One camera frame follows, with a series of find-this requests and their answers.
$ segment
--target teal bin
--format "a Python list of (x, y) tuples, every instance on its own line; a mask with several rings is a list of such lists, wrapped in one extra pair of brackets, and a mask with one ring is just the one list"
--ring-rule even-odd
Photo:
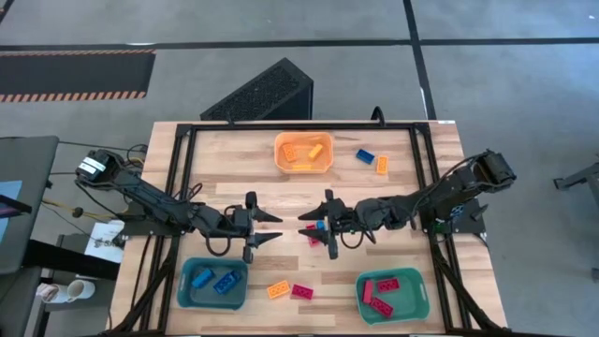
[[(378, 281), (396, 277), (400, 281), (400, 289), (379, 293), (376, 289)], [(393, 316), (386, 318), (362, 301), (364, 284), (372, 280), (374, 284), (373, 297), (377, 297), (393, 307)], [(368, 325), (425, 320), (429, 316), (431, 306), (429, 296), (424, 286), (420, 271), (414, 268), (399, 268), (386, 271), (366, 271), (356, 280), (356, 297), (359, 315)]]
[[(212, 270), (215, 276), (202, 288), (194, 288), (191, 285), (192, 281), (207, 268)], [(241, 279), (225, 295), (221, 295), (214, 290), (214, 285), (230, 271), (238, 272)], [(189, 258), (185, 261), (181, 270), (179, 287), (177, 288), (177, 302), (183, 308), (237, 310), (245, 302), (247, 278), (247, 264), (241, 260), (205, 257)]]

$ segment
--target cup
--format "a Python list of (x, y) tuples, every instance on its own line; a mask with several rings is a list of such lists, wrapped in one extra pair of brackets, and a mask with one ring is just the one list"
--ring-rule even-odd
[(68, 285), (66, 289), (66, 295), (68, 296), (67, 302), (73, 300), (89, 299), (94, 295), (95, 285), (89, 281), (75, 280)]

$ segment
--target floor mat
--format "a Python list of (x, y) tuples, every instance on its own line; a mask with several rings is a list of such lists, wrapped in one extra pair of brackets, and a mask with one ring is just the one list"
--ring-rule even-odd
[(0, 52), (0, 102), (146, 96), (155, 50)]

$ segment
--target pink lego brick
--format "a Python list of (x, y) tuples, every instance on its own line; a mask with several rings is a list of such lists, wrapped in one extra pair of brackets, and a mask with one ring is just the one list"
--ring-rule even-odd
[(371, 301), (371, 306), (372, 308), (374, 308), (374, 310), (376, 310), (386, 318), (391, 318), (391, 316), (393, 315), (393, 307), (379, 298), (373, 298), (373, 300)]
[(311, 300), (313, 294), (314, 290), (305, 286), (293, 285), (293, 289), (291, 290), (291, 295), (299, 296), (307, 300)]
[[(306, 226), (306, 229), (316, 229), (316, 225), (315, 224), (308, 225), (308, 226)], [(315, 247), (320, 243), (320, 241), (317, 239), (308, 238), (308, 243), (310, 244), (311, 247)]]
[(364, 296), (362, 296), (362, 301), (366, 304), (370, 304), (373, 300), (373, 290), (374, 284), (371, 280), (366, 280), (364, 283)]
[(396, 278), (379, 281), (376, 283), (376, 288), (380, 293), (397, 290), (400, 288), (400, 281)]

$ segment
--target wooden table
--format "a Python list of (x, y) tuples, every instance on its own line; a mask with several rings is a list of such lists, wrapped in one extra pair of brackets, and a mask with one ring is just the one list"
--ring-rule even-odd
[[(164, 189), (175, 134), (175, 122), (155, 123), (142, 178)], [(248, 191), (256, 191), (262, 209), (281, 217), (280, 224), (258, 224), (257, 231), (281, 231), (283, 236), (255, 250), (250, 265), (247, 300), (240, 310), (219, 311), (181, 308), (176, 293), (184, 261), (195, 256), (211, 256), (198, 233), (181, 241), (175, 283), (170, 301), (168, 334), (227, 333), (408, 333), (444, 331), (438, 293), (432, 270), (427, 238), (409, 226), (401, 230), (376, 232), (378, 244), (364, 242), (349, 250), (339, 243), (339, 258), (329, 260), (325, 246), (310, 247), (298, 234), (308, 222), (297, 216), (324, 199), (326, 188), (348, 206), (364, 198), (409, 194), (418, 189), (416, 170), (408, 132), (331, 131), (334, 137), (334, 164), (322, 175), (286, 175), (273, 163), (274, 138), (280, 131), (200, 131), (189, 185), (202, 182), (195, 200), (207, 202), (222, 211), (231, 204), (242, 204)], [(463, 158), (458, 129), (453, 123), (431, 122), (431, 136), (443, 174)], [(424, 155), (424, 141), (419, 145)], [(358, 149), (389, 156), (388, 175), (378, 175), (374, 166), (355, 158)], [(176, 182), (180, 183), (185, 141)], [(349, 243), (356, 237), (349, 238)], [(454, 235), (463, 283), (483, 310), (497, 324), (505, 326), (504, 311), (495, 283), (489, 252), (473, 235)], [(111, 313), (114, 323), (129, 311), (133, 287), (145, 238), (129, 241), (124, 249)], [(219, 250), (224, 245), (216, 245)], [(241, 258), (242, 241), (235, 241), (226, 257)], [(152, 249), (148, 250), (138, 296), (146, 286)], [(357, 276), (363, 271), (415, 267), (423, 274), (431, 313), (426, 321), (369, 327), (358, 314), (355, 298)], [(266, 288), (282, 280), (314, 289), (311, 301), (284, 296), (269, 300)], [(447, 284), (454, 325), (460, 325), (455, 294)], [(150, 327), (157, 326), (162, 288), (153, 301)]]

